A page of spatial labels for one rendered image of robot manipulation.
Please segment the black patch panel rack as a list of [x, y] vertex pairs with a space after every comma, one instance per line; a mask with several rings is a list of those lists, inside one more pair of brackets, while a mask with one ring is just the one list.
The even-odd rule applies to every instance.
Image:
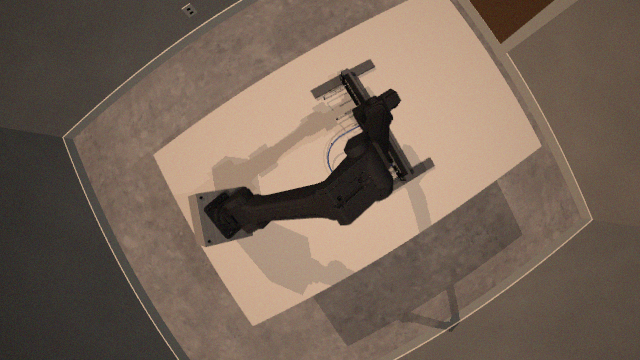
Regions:
[[[338, 88], [337, 90], [345, 87], [344, 89], [347, 90], [347, 92], [349, 93], [349, 95], [351, 96], [352, 100], [354, 101], [357, 107], [362, 103], [365, 103], [365, 101], [370, 98], [370, 95], [368, 94], [367, 90], [361, 83], [358, 76], [374, 67], [375, 65], [373, 64], [371, 59], [369, 59], [351, 68], [350, 70], [347, 68], [341, 71], [340, 75], [314, 88], [313, 90], [311, 90], [311, 92], [316, 99], [343, 84], [344, 86]], [[331, 94], [336, 92], [337, 90], [331, 92]], [[334, 93], [333, 95], [341, 92], [342, 90]], [[327, 98], [325, 98], [324, 96], [324, 100], [332, 97], [333, 95]], [[393, 179], [393, 191], [435, 166], [430, 157], [427, 160], [423, 161], [422, 163], [412, 168], [411, 164], [409, 163], [406, 155], [404, 154], [402, 148], [400, 147], [399, 143], [397, 142], [391, 130], [389, 131], [388, 152], [389, 152], [388, 154], [391, 155], [391, 156], [389, 155], [390, 163], [393, 162], [390, 165], [390, 167], [392, 166], [393, 169], [396, 171], [396, 172], [394, 171], [393, 174], [396, 173], [398, 176], [397, 178]], [[391, 175], [393, 174], [391, 173]]]

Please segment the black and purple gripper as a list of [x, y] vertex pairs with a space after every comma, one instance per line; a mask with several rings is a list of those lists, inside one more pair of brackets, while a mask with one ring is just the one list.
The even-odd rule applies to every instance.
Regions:
[[[365, 104], [363, 103], [363, 104], [361, 104], [361, 105], [359, 105], [359, 106], [355, 107], [355, 108], [352, 110], [352, 112], [353, 112], [353, 116], [354, 116], [355, 120], [358, 122], [358, 124], [360, 125], [360, 128], [361, 128], [362, 130], [363, 130], [364, 125], [365, 125], [365, 122], [366, 122], [366, 120], [362, 117], [362, 114], [361, 114], [361, 111], [362, 111], [362, 109], [363, 109], [364, 105], [365, 105]], [[363, 128], [362, 128], [362, 127], [363, 127]]]

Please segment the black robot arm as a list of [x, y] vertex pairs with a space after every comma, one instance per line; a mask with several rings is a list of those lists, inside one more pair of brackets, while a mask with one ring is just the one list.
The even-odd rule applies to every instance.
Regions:
[[388, 171], [388, 127], [393, 120], [390, 111], [401, 99], [389, 89], [365, 102], [363, 132], [348, 139], [344, 148], [347, 156], [326, 180], [269, 195], [254, 195], [243, 187], [230, 197], [222, 193], [209, 203], [204, 212], [223, 236], [230, 239], [241, 228], [250, 234], [279, 220], [326, 218], [337, 220], [340, 226], [350, 225], [374, 202], [389, 197], [393, 176]]

